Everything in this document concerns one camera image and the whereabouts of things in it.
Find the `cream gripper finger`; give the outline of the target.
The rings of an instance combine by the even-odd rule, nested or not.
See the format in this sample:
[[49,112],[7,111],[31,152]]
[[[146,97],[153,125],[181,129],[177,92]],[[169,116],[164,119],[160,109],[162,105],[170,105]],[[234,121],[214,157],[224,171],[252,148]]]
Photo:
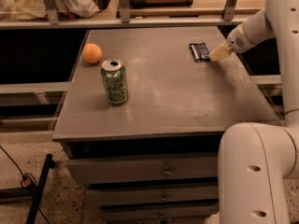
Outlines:
[[216,62],[218,60],[222,60],[222,59],[229,57],[230,54],[232,53],[232,51],[233,51],[233,48],[228,43],[224,42],[224,43],[220,44],[217,48],[212,50],[209,53],[208,58],[212,62]]

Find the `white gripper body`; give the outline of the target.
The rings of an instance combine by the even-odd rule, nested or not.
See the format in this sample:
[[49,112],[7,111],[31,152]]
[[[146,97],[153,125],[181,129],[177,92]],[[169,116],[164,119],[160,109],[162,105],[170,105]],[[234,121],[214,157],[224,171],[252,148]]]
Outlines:
[[236,53],[243,53],[252,46],[252,43],[246,37],[243,24],[236,26],[231,33],[228,34],[227,42]]

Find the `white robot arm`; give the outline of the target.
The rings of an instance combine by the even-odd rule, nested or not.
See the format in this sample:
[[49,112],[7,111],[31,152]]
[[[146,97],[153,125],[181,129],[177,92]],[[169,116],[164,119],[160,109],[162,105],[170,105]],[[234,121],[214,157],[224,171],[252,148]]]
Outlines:
[[224,133],[218,155],[220,224],[290,224],[283,180],[299,176],[299,0],[266,0],[209,59],[243,53],[272,37],[285,124],[239,123]]

